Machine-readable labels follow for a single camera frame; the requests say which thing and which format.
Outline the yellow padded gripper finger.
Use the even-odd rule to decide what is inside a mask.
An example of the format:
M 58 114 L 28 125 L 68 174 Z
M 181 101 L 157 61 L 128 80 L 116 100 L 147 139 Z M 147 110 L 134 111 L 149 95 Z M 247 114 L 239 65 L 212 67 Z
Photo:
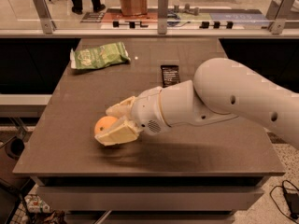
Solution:
M 98 134 L 94 138 L 104 146 L 113 146 L 117 144 L 129 143 L 135 141 L 140 129 L 136 123 L 126 117 L 117 118 L 118 120 L 108 129 Z
M 121 117 L 127 117 L 130 118 L 131 117 L 131 111 L 132 111 L 132 107 L 135 103 L 135 96 L 131 96 L 125 100 L 122 100 L 121 102 L 110 106 L 107 110 L 106 110 L 106 114 L 108 116 L 112 116 L 115 118 L 121 118 Z

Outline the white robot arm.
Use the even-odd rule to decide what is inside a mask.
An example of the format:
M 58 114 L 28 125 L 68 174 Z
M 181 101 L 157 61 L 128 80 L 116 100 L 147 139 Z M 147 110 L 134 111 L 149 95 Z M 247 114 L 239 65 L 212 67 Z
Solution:
M 242 63 L 207 60 L 192 80 L 155 87 L 109 107 L 94 128 L 104 146 L 135 141 L 144 132 L 165 133 L 184 124 L 204 126 L 236 117 L 254 121 L 299 146 L 299 95 Z

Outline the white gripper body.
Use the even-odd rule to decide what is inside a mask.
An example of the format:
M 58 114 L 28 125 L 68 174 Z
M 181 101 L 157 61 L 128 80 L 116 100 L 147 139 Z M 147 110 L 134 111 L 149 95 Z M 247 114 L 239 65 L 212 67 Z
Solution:
M 141 92 L 135 98 L 131 109 L 132 119 L 148 135 L 170 131 L 170 126 L 164 121 L 160 104 L 162 89 L 158 86 Z

